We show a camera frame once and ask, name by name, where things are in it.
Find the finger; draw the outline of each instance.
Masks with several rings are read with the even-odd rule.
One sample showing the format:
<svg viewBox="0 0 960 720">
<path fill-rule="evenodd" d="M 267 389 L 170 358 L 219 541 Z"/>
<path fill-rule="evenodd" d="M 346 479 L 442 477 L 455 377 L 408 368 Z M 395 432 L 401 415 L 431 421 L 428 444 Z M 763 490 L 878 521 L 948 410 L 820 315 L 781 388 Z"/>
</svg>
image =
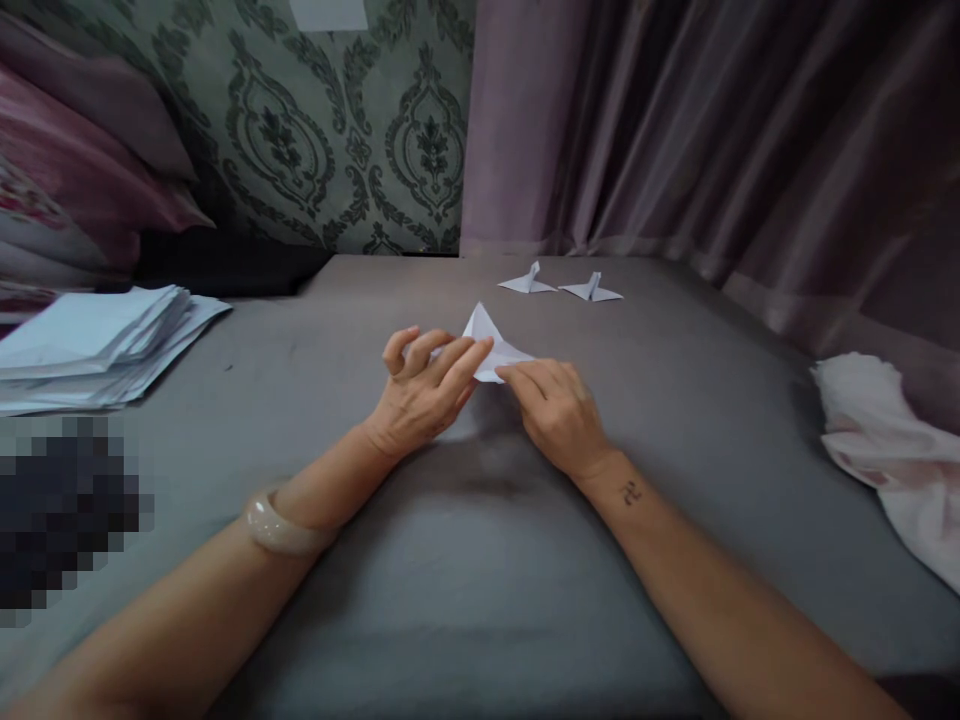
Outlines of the finger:
<svg viewBox="0 0 960 720">
<path fill-rule="evenodd" d="M 403 377 L 413 377 L 423 372 L 430 362 L 430 353 L 441 345 L 453 340 L 453 335 L 446 330 L 431 330 L 413 341 L 407 353 L 407 360 L 403 364 Z"/>
<path fill-rule="evenodd" d="M 551 358 L 544 358 L 540 360 L 540 363 L 550 373 L 550 377 L 556 381 L 557 385 L 573 392 L 573 388 L 570 386 L 570 377 L 560 367 L 560 363 Z"/>
<path fill-rule="evenodd" d="M 480 381 L 476 378 L 470 378 L 470 383 L 463 389 L 463 392 L 460 393 L 460 397 L 457 398 L 457 401 L 453 404 L 453 414 L 454 417 L 460 414 L 460 411 L 463 410 L 464 405 L 466 405 L 473 391 L 477 389 L 477 385 L 480 384 Z"/>
<path fill-rule="evenodd" d="M 563 370 L 564 374 L 570 381 L 570 387 L 573 389 L 574 393 L 580 400 L 587 400 L 590 398 L 590 390 L 584 384 L 583 380 L 580 378 L 580 373 L 577 372 L 577 368 L 574 367 L 573 363 L 560 363 L 560 368 Z"/>
<path fill-rule="evenodd" d="M 536 410 L 547 401 L 537 384 L 520 372 L 516 365 L 497 368 L 497 375 L 513 390 L 524 414 Z"/>
<path fill-rule="evenodd" d="M 450 398 L 460 397 L 460 393 L 473 380 L 480 363 L 487 359 L 491 350 L 493 350 L 493 338 L 484 338 L 471 345 L 440 381 L 440 390 L 443 395 Z"/>
<path fill-rule="evenodd" d="M 564 394 L 564 386 L 557 381 L 544 361 L 534 360 L 533 362 L 517 363 L 514 367 L 533 380 L 545 398 L 549 399 Z"/>
<path fill-rule="evenodd" d="M 430 363 L 427 372 L 434 378 L 437 385 L 440 384 L 443 376 L 453 367 L 453 364 L 459 360 L 475 342 L 476 340 L 472 337 L 457 338 L 443 349 L 443 352 L 440 353 L 436 360 Z"/>
<path fill-rule="evenodd" d="M 383 364 L 391 375 L 403 370 L 403 349 L 419 334 L 420 328 L 414 325 L 406 330 L 397 330 L 387 340 L 387 346 L 383 349 Z"/>
</svg>

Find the hand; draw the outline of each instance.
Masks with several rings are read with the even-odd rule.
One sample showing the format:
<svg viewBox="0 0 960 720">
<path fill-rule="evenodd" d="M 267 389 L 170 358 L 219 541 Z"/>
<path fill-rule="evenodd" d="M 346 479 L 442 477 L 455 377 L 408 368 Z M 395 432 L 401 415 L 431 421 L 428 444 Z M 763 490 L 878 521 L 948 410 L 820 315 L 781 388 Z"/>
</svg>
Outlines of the hand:
<svg viewBox="0 0 960 720">
<path fill-rule="evenodd" d="M 390 378 L 377 409 L 361 425 L 370 441 L 395 460 L 453 425 L 477 386 L 474 373 L 493 349 L 493 338 L 477 342 L 443 330 L 419 335 L 419 328 L 407 328 L 387 342 L 383 362 Z M 410 351 L 404 358 L 407 345 Z M 443 345 L 431 362 L 431 353 Z"/>
<path fill-rule="evenodd" d="M 590 391 L 570 363 L 535 360 L 498 367 L 523 412 L 523 427 L 540 452 L 580 484 L 618 454 L 600 424 Z"/>
</svg>

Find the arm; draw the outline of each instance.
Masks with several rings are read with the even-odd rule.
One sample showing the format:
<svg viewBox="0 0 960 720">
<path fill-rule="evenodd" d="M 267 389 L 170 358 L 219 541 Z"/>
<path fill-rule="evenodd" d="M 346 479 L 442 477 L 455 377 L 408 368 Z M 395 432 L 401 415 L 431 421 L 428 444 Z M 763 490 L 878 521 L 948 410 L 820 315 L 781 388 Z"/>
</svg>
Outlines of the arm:
<svg viewBox="0 0 960 720">
<path fill-rule="evenodd" d="M 782 595 L 713 543 L 614 449 L 572 365 L 497 372 L 524 427 L 613 532 L 650 599 L 724 707 L 738 718 L 906 718 Z"/>
<path fill-rule="evenodd" d="M 418 334 L 410 328 L 391 338 L 384 353 L 390 378 L 377 409 L 277 491 L 281 517 L 303 527 L 341 527 L 401 458 L 456 419 L 493 343 L 453 341 L 439 330 Z M 271 553 L 250 539 L 243 519 L 231 523 L 90 635 L 13 717 L 201 716 L 316 559 Z"/>
</svg>

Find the forearm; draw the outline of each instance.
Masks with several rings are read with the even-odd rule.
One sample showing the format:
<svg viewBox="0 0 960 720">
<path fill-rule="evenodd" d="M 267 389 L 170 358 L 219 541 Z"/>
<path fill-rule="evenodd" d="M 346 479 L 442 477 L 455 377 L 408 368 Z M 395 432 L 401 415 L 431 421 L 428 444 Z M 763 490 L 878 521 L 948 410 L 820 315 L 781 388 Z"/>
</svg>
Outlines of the forearm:
<svg viewBox="0 0 960 720">
<path fill-rule="evenodd" d="M 625 457 L 615 456 L 581 489 L 732 715 L 906 717 L 826 635 L 686 520 Z"/>
<path fill-rule="evenodd" d="M 354 429 L 274 495 L 287 520 L 346 523 L 393 462 Z M 317 556 L 269 552 L 240 519 L 213 537 L 71 653 L 19 707 L 19 717 L 106 709 L 199 717 L 273 625 Z"/>
</svg>

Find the pixelated area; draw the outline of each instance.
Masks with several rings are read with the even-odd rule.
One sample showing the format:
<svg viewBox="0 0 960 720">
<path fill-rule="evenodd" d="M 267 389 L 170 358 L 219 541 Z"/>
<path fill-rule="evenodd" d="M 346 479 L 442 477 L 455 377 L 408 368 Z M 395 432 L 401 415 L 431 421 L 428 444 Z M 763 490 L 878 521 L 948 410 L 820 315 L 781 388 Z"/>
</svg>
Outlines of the pixelated area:
<svg viewBox="0 0 960 720">
<path fill-rule="evenodd" d="M 143 485 L 121 419 L 0 420 L 0 625 L 22 627 L 126 533 L 152 529 Z"/>
</svg>

